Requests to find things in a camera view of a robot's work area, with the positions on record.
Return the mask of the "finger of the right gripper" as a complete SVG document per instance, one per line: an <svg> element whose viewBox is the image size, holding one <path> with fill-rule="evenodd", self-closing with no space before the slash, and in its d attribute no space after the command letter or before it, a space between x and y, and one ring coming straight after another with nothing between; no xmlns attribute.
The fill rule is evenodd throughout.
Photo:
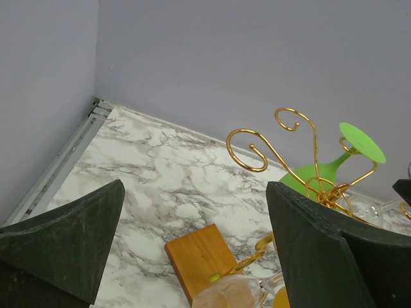
<svg viewBox="0 0 411 308"><path fill-rule="evenodd" d="M407 204L411 204L411 179L399 179L393 184L392 188Z"/></svg>

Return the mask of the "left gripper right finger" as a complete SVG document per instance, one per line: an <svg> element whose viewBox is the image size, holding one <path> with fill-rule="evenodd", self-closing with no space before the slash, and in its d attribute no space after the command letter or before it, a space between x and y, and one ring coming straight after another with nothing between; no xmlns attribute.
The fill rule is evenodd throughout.
<svg viewBox="0 0 411 308"><path fill-rule="evenodd" d="M268 212L292 307L409 307L410 237L269 182Z"/></svg>

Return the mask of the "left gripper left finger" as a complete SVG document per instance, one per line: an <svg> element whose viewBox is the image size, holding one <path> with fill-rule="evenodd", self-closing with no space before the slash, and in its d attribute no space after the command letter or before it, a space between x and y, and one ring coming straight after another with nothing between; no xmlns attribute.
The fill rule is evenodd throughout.
<svg viewBox="0 0 411 308"><path fill-rule="evenodd" d="M1 228L1 307L90 307L125 199L115 180Z"/></svg>

